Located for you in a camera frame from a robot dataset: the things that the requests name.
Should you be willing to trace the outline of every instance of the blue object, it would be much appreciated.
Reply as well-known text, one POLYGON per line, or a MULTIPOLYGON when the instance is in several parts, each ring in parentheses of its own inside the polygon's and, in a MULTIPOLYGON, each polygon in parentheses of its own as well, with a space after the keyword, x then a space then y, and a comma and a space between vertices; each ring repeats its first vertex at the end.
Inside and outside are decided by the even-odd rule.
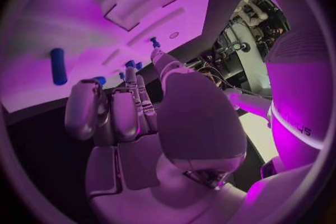
POLYGON ((119 73, 119 77, 120 77, 121 80, 125 80, 125 75, 124 75, 123 72, 120 72, 120 73, 119 73))
POLYGON ((153 42, 154 48, 159 48, 161 46, 160 43, 156 41, 156 38, 151 38, 150 40, 153 42))
POLYGON ((98 80, 100 86, 103 86, 106 83, 105 77, 94 77, 95 80, 98 80))
POLYGON ((126 62, 126 67, 133 67, 135 68, 136 67, 136 63, 134 60, 129 60, 128 62, 126 62))
POLYGON ((64 50, 63 49, 53 49, 50 52, 52 58, 52 72, 53 81, 56 85, 63 85, 67 83, 67 72, 64 65, 64 50))
POLYGON ((138 63, 136 64, 136 68, 137 68, 138 70, 141 70, 141 69, 142 69, 142 62, 138 62, 138 63))

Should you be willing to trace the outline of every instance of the machine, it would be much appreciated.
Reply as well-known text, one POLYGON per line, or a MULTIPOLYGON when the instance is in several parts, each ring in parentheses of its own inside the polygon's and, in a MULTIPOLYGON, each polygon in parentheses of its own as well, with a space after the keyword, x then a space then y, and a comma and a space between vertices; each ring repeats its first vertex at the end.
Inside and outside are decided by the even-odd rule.
MULTIPOLYGON (((239 1, 8 1, 0 28, 3 107, 10 115, 66 103, 67 133, 95 144, 83 191, 99 222, 292 223, 327 201, 336 160, 329 5, 272 0, 288 28, 267 55, 235 36, 244 25, 229 23, 232 44, 218 50, 241 64, 216 71, 217 87, 190 61, 223 35, 239 1), (260 70, 267 80, 253 80, 260 70), (242 71, 249 89, 228 82, 242 71), (158 105, 146 91, 154 78, 164 94, 158 105), (246 158, 239 110, 264 119, 279 153, 245 192, 228 180, 246 158)), ((16 195, 39 222, 73 223, 36 187, 13 150, 18 138, 1 123, 0 162, 16 195)))

